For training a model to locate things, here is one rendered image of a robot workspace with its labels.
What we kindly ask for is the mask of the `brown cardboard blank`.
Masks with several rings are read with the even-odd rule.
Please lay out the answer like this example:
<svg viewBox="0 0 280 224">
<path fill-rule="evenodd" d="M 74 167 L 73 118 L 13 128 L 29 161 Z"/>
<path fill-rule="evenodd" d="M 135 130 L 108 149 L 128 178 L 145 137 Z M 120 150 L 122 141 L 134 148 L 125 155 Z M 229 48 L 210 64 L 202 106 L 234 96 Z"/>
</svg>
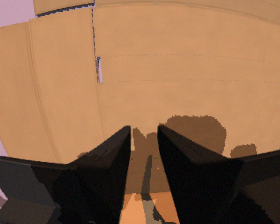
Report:
<svg viewBox="0 0 280 224">
<path fill-rule="evenodd" d="M 158 125 L 229 158 L 280 150 L 280 0 L 95 0 L 0 27 L 8 157 L 71 163 L 125 125 L 119 224 L 180 224 Z"/>
</svg>

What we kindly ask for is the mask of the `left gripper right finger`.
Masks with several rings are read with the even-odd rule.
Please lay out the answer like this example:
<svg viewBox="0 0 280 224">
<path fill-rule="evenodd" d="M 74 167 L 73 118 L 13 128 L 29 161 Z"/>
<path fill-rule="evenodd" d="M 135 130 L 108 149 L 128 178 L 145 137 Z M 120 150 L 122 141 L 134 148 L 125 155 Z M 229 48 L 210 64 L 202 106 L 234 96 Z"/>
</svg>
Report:
<svg viewBox="0 0 280 224">
<path fill-rule="evenodd" d="M 164 125 L 157 139 L 180 224 L 218 224 L 243 187 L 280 175 L 280 150 L 228 158 Z"/>
</svg>

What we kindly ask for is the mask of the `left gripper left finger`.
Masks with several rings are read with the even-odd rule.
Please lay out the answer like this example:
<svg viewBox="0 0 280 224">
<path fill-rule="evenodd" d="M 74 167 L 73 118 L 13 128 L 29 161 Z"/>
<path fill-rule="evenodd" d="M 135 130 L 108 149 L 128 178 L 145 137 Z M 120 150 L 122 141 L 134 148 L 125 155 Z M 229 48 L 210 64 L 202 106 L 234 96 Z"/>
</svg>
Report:
<svg viewBox="0 0 280 224">
<path fill-rule="evenodd" d="M 130 155 L 124 126 L 68 164 L 0 156 L 0 189 L 7 199 L 76 211 L 84 224 L 119 224 Z"/>
</svg>

